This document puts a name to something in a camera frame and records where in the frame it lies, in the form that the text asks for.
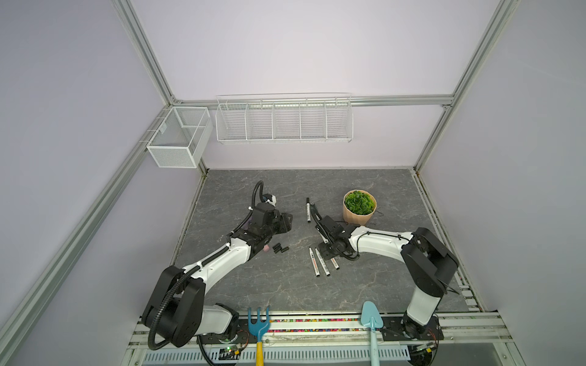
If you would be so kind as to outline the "white whiteboard marker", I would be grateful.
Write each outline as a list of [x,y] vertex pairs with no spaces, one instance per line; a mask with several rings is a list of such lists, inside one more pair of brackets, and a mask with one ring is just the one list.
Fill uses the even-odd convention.
[[330,259],[330,261],[331,261],[331,263],[333,264],[333,266],[334,266],[334,268],[336,270],[339,270],[340,269],[340,266],[338,265],[336,259],[332,258],[332,259]]
[[331,273],[330,273],[329,269],[327,268],[327,265],[326,265],[326,263],[325,263],[325,261],[324,261],[324,259],[323,259],[322,255],[320,254],[320,251],[319,251],[319,249],[316,249],[315,251],[316,251],[317,259],[318,259],[318,261],[319,261],[319,263],[320,263],[321,267],[322,267],[322,268],[323,268],[323,270],[324,270],[324,274],[325,274],[327,277],[331,276]]

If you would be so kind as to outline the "white marker pen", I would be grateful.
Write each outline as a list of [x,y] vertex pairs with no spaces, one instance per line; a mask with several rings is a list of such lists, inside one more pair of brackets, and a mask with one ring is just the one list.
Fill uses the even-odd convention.
[[320,277],[320,271],[319,271],[319,268],[318,268],[318,265],[317,265],[317,261],[316,261],[316,258],[315,258],[313,249],[311,247],[309,248],[309,255],[311,257],[311,262],[312,262],[312,265],[313,265],[314,274],[315,274],[316,277]]
[[311,201],[310,198],[306,198],[306,218],[307,218],[307,222],[310,223],[311,222]]

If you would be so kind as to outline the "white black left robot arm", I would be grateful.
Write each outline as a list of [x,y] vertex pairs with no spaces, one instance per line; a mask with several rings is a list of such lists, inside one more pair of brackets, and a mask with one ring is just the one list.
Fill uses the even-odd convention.
[[262,252],[273,236],[291,230],[292,216],[276,209],[276,197],[254,186],[247,216],[227,235],[226,243],[204,259],[183,268],[171,265],[160,275],[141,322],[149,329],[152,351],[168,344],[179,348],[195,336],[237,337],[240,314],[226,305],[206,306],[206,294],[236,267]]

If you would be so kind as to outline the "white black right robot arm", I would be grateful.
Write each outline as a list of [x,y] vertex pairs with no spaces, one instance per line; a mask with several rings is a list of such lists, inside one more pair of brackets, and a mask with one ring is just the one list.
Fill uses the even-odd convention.
[[323,239],[318,250],[325,259],[340,256],[356,261],[361,254],[371,253],[406,265],[415,290],[401,321],[402,332],[410,339],[426,335],[433,314],[459,269],[453,252],[424,227],[398,233],[342,224],[329,216],[316,216],[314,221]]

